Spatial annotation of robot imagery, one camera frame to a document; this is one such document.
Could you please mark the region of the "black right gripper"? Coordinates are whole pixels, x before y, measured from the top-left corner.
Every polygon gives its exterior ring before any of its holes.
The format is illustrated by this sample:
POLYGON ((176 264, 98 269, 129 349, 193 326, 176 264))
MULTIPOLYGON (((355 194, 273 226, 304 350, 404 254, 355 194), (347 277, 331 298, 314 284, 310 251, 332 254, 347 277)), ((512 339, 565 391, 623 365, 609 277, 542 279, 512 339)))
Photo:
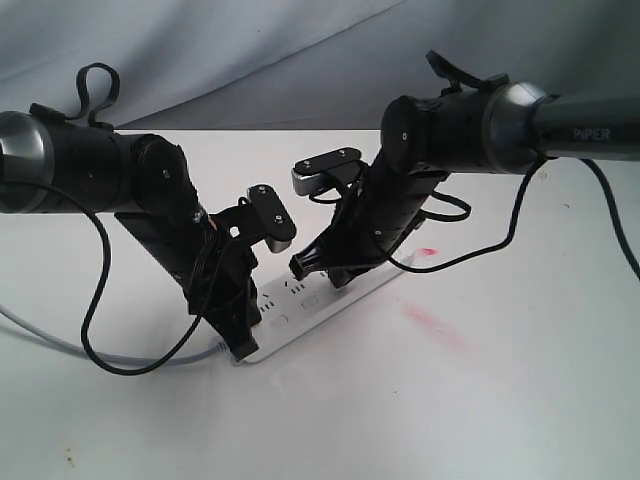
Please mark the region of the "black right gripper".
POLYGON ((294 254, 289 267, 302 280, 325 272, 336 288, 385 262, 395 251, 393 199, 343 199, 329 225, 305 248, 294 254))

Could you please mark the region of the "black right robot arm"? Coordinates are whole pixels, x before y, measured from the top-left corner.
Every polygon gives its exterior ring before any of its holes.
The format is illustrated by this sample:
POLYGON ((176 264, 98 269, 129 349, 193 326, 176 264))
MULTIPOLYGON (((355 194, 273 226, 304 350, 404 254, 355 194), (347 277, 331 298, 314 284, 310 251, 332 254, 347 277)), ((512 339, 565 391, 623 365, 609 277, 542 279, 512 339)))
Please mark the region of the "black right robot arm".
POLYGON ((463 90, 433 99, 402 96, 385 110, 380 149, 365 163, 342 147, 295 164, 297 194, 316 200, 334 190, 329 225, 290 261, 297 279, 325 272, 335 287, 392 260, 431 219, 427 200, 457 173, 519 175, 530 180, 549 160, 639 157, 639 102, 633 97, 549 95, 532 84, 463 90))

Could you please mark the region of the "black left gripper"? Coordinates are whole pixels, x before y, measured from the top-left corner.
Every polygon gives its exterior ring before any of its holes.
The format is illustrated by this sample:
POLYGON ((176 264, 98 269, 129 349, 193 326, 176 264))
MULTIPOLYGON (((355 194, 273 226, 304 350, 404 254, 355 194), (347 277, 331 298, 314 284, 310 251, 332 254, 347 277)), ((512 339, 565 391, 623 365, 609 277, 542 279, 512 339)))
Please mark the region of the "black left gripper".
POLYGON ((252 328, 260 322, 257 288, 252 271, 258 261, 250 247, 231 242, 211 249, 196 260, 187 283, 190 314, 200 314, 221 336, 236 360, 255 353, 259 346, 252 328))

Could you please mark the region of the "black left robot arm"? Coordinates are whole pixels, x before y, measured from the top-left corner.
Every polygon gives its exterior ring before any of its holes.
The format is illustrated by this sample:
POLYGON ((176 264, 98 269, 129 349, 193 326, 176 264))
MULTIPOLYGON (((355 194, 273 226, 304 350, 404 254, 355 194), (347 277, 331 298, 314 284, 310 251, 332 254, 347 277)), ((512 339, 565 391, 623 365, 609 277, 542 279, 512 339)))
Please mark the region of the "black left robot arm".
POLYGON ((210 214, 182 148, 155 134, 76 126, 41 106, 1 115, 4 214, 110 213, 181 288, 232 355, 258 349, 252 272, 265 239, 253 194, 210 214))

